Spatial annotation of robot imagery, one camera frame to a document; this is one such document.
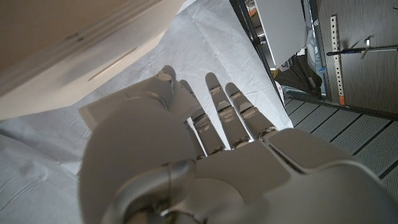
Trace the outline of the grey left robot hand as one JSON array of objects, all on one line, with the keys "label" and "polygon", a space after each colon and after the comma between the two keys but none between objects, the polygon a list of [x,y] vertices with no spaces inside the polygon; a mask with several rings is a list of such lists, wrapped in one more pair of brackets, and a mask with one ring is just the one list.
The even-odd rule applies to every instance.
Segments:
[{"label": "grey left robot hand", "polygon": [[225,140],[170,66],[80,109],[85,223],[397,222],[397,202],[353,156],[205,81]]}]

